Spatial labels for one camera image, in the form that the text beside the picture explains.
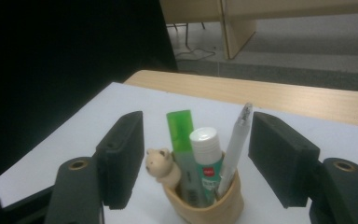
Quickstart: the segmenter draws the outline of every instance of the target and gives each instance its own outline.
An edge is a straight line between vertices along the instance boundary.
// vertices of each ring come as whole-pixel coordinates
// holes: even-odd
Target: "green cap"
[[[173,151],[191,151],[190,134],[194,131],[194,128],[190,110],[168,113],[167,120],[170,128]]]

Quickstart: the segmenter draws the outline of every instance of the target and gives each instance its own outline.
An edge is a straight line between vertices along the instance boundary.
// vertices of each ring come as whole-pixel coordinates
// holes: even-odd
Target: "bear figurine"
[[[176,188],[181,178],[181,171],[173,161],[172,155],[167,148],[146,151],[146,170],[156,180],[169,187]]]

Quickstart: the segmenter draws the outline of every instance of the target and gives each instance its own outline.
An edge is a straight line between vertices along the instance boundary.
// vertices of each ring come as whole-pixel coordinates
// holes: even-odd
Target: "green marker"
[[[193,207],[207,207],[209,204],[197,172],[190,143],[189,136],[194,130],[191,112],[184,110],[168,113],[167,120],[175,161],[182,172],[180,182],[182,200]]]

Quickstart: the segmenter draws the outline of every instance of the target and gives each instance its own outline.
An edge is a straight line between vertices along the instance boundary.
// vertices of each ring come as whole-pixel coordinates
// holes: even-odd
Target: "silver pen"
[[[252,113],[253,105],[247,103],[234,124],[226,156],[223,158],[222,168],[220,170],[221,180],[216,192],[219,199],[227,193],[235,171],[237,170],[243,144],[251,129]]]

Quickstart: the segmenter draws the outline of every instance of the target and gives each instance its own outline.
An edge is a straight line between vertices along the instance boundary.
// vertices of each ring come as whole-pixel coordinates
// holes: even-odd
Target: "pen holder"
[[[235,223],[244,206],[238,172],[235,173],[226,195],[205,208],[196,208],[185,203],[178,196],[178,189],[170,189],[165,186],[163,188],[175,211],[191,224]]]

